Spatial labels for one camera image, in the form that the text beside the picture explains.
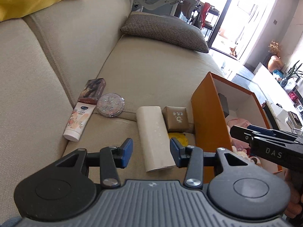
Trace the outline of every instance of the tube cap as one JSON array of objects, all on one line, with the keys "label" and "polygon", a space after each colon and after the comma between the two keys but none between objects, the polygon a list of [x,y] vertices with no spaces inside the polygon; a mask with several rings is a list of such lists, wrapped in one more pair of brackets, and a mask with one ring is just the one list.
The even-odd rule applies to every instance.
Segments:
[{"label": "tube cap", "polygon": [[74,130],[65,130],[63,136],[72,142],[78,142],[80,139],[80,134]]}]

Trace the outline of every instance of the checkered cushion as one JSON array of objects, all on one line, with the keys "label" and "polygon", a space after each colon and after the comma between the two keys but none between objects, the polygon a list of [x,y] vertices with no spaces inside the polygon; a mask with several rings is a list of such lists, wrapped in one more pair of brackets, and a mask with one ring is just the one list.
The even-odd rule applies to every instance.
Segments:
[{"label": "checkered cushion", "polygon": [[209,52],[202,32],[197,27],[176,19],[131,14],[121,31],[128,35],[148,37],[202,53]]}]

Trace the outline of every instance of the finger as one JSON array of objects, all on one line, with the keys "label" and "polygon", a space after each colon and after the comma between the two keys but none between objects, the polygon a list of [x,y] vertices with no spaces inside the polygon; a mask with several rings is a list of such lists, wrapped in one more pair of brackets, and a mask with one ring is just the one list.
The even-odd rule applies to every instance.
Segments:
[{"label": "finger", "polygon": [[300,199],[302,198],[299,192],[294,188],[292,182],[286,182],[290,188],[290,201],[293,203],[299,203]]},{"label": "finger", "polygon": [[296,215],[291,213],[290,211],[288,211],[287,209],[285,210],[284,214],[287,216],[287,217],[290,217],[290,218],[295,218]]},{"label": "finger", "polygon": [[290,170],[286,170],[286,171],[284,172],[284,180],[285,180],[285,181],[290,181],[290,182],[291,182]]},{"label": "finger", "polygon": [[293,202],[289,202],[287,206],[287,210],[293,213],[294,215],[298,215],[302,211],[302,207],[299,204],[294,204]]}]

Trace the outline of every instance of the white tube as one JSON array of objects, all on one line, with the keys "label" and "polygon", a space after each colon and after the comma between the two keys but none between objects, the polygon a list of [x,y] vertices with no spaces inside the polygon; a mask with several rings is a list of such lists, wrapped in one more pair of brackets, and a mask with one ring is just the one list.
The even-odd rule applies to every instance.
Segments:
[{"label": "white tube", "polygon": [[160,107],[139,107],[136,111],[145,171],[175,166],[169,149],[169,135]]},{"label": "white tube", "polygon": [[78,142],[96,105],[78,102],[67,122],[63,136],[70,141]]}]

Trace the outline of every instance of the open cardboard box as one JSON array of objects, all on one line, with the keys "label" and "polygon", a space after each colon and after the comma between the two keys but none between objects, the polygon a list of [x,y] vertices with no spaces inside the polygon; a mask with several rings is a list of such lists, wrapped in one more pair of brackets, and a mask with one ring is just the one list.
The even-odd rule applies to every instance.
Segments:
[{"label": "open cardboard box", "polygon": [[[229,116],[224,117],[218,94],[227,98]],[[256,95],[225,78],[209,72],[191,97],[196,133],[196,146],[206,152],[215,152],[217,148],[231,148],[227,121],[243,118],[252,125],[270,129],[266,116]],[[271,173],[277,173],[281,167],[260,159],[262,167]],[[204,169],[204,182],[214,178],[212,167]]]}]

